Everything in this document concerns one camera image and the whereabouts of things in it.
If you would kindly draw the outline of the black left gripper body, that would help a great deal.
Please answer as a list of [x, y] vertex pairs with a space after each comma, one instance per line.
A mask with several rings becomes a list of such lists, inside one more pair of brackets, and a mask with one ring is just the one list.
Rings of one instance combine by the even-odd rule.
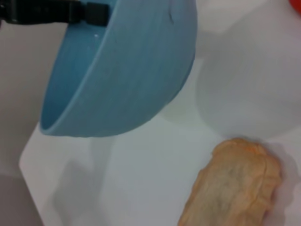
[[76, 0], [2, 0], [0, 19], [9, 24], [79, 23], [81, 2]]

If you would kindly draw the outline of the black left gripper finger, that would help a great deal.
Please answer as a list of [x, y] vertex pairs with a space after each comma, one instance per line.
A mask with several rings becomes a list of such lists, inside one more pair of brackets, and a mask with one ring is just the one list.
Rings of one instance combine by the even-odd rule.
[[110, 7], [104, 3], [88, 2], [81, 5], [81, 20], [95, 26], [107, 26]]

